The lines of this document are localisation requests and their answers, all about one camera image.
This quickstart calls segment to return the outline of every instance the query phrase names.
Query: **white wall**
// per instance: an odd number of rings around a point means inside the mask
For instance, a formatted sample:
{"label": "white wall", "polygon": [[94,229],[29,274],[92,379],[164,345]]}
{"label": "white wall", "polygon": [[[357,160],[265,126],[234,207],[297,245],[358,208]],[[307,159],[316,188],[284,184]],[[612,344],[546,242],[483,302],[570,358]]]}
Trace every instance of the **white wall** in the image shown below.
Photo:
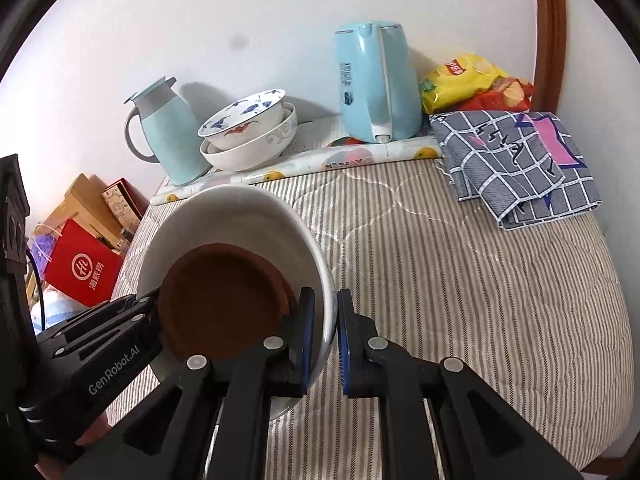
{"label": "white wall", "polygon": [[30,225],[80,172],[153,194],[163,173],[128,152],[122,103],[161,75],[200,120],[273,87],[303,119],[337,112],[333,31],[358,19],[402,23],[423,68],[466,50],[533,76],[534,0],[59,0],[0,82],[0,155],[20,157]]}
{"label": "white wall", "polygon": [[596,210],[626,299],[636,396],[628,431],[606,452],[621,456],[640,431],[640,65],[593,0],[567,0],[568,43],[558,116],[595,178]]}

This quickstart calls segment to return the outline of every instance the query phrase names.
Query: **thermos handle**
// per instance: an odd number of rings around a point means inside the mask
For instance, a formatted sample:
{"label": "thermos handle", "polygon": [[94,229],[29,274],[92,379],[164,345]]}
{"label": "thermos handle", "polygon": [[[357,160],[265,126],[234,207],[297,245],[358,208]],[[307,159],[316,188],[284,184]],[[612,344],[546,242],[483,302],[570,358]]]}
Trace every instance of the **thermos handle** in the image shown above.
{"label": "thermos handle", "polygon": [[131,153],[133,153],[140,160],[144,160],[145,162],[160,162],[155,155],[143,155],[143,153],[140,153],[136,149],[136,147],[133,145],[133,142],[131,142],[131,135],[129,133],[129,123],[133,119],[133,116],[136,116],[136,115],[138,117],[140,116],[140,110],[138,110],[137,107],[133,108],[133,110],[129,113],[129,117],[127,117],[127,122],[124,124],[124,140],[127,142],[127,146],[131,150]]}
{"label": "thermos handle", "polygon": [[377,142],[389,142],[391,133],[391,110],[386,93],[385,47],[380,26],[364,23],[356,28],[359,65],[363,67],[364,95],[369,109],[371,129]]}

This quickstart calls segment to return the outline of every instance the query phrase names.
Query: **stacked bowls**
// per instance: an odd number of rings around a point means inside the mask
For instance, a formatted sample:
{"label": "stacked bowls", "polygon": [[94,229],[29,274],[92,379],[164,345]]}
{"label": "stacked bowls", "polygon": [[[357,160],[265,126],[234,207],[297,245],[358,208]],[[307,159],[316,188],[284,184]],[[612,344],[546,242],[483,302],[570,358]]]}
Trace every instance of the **stacked bowls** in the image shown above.
{"label": "stacked bowls", "polygon": [[285,91],[258,92],[231,103],[198,130],[200,152],[219,170],[250,170],[277,157],[298,127],[294,105]]}

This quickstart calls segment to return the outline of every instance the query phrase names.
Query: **red paper bag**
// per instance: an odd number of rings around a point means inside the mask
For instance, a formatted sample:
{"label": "red paper bag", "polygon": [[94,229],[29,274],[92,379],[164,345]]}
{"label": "red paper bag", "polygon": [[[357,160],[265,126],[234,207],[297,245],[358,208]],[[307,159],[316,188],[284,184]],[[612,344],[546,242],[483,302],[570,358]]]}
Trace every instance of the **red paper bag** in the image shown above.
{"label": "red paper bag", "polygon": [[85,306],[111,298],[122,258],[67,220],[44,269],[45,280]]}

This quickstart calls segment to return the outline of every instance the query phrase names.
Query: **plaid cloth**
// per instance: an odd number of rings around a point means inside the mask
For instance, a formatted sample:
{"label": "plaid cloth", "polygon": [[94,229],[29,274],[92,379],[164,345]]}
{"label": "plaid cloth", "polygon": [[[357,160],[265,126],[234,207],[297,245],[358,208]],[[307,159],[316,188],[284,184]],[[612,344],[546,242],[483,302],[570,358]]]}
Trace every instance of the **plaid cloth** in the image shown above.
{"label": "plaid cloth", "polygon": [[431,133],[458,200],[481,198],[503,229],[602,203],[582,155],[553,114],[452,112],[434,117]]}

